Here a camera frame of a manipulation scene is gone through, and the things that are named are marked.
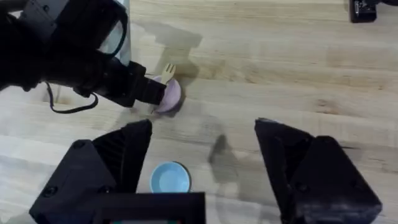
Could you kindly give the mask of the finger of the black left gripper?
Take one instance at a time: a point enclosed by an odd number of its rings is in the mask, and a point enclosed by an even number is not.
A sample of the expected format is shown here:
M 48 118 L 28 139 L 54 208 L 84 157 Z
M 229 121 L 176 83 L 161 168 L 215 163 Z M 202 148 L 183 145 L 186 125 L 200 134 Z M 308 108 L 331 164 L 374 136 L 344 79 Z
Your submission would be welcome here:
M 160 105 L 166 85 L 159 83 L 151 78 L 141 77 L 137 80 L 134 87 L 134 97 L 136 100 L 152 105 Z

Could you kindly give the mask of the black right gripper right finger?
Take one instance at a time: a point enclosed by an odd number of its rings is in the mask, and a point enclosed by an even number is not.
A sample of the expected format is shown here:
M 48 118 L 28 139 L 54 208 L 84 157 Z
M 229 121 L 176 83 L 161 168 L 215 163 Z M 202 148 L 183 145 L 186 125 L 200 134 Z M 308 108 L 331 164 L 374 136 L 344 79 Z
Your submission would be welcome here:
M 254 130 L 282 223 L 372 223 L 382 202 L 338 141 L 258 118 Z

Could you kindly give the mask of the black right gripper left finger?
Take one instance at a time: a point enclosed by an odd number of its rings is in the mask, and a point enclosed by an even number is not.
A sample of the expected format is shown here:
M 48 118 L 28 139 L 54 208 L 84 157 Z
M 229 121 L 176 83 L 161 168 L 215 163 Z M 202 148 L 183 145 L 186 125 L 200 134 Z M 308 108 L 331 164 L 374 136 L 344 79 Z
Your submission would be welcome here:
M 36 223 L 94 223 L 106 194 L 135 193 L 152 136 L 148 119 L 75 141 L 29 210 Z

